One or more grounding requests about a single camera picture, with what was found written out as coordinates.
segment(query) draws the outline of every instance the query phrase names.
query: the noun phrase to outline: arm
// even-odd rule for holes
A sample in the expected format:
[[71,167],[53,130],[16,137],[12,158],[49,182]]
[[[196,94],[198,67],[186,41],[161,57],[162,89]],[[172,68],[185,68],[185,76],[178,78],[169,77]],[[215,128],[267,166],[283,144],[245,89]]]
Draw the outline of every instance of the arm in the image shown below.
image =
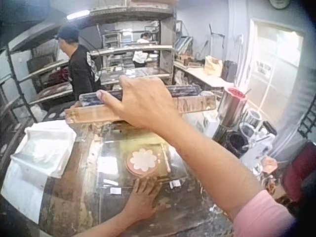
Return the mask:
[[74,84],[75,100],[79,100],[81,94],[93,92],[90,78],[91,72],[85,66],[86,62],[84,59],[79,62],[75,62],[72,66],[72,76]]
[[124,210],[108,220],[76,237],[116,237],[137,221],[150,218],[164,206],[153,207],[153,201],[161,189],[156,180],[136,180],[132,194]]
[[104,91],[98,91],[98,97],[122,119],[155,132],[171,144],[231,219],[262,190],[232,153],[182,120],[160,79],[122,77],[120,82],[122,102]]

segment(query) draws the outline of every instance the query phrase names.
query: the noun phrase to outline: window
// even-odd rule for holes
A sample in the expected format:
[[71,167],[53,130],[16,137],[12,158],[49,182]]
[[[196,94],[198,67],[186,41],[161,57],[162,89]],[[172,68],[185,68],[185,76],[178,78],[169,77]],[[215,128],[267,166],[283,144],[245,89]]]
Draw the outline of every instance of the window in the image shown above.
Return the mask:
[[248,79],[249,106],[264,120],[277,123],[296,81],[303,37],[290,29],[255,22],[251,71]]

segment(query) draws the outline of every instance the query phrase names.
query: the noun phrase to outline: wall clock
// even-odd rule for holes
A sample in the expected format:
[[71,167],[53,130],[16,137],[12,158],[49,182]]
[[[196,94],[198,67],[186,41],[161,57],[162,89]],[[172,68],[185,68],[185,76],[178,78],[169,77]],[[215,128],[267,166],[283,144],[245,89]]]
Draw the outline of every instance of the wall clock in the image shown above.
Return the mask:
[[290,5],[291,0],[270,0],[270,3],[274,8],[282,10]]

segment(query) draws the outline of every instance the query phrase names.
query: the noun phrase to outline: baseball cap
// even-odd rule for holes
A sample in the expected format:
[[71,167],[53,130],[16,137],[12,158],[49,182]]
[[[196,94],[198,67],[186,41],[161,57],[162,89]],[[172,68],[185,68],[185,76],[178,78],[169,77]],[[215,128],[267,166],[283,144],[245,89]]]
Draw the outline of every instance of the baseball cap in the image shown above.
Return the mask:
[[67,24],[60,27],[58,34],[55,36],[55,39],[63,40],[73,40],[78,42],[79,38],[79,28],[76,24]]

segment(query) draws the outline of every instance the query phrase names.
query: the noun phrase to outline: forearm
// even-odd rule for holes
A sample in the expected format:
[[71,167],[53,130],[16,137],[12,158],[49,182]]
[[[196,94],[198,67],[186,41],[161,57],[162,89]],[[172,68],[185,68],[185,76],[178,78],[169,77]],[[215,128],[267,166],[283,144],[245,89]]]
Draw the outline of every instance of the forearm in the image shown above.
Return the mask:
[[163,127],[157,134],[177,150],[231,219],[262,190],[252,173],[232,153],[181,118],[168,121]]
[[78,234],[75,237],[117,237],[133,223],[134,221],[131,217],[121,212],[107,222]]

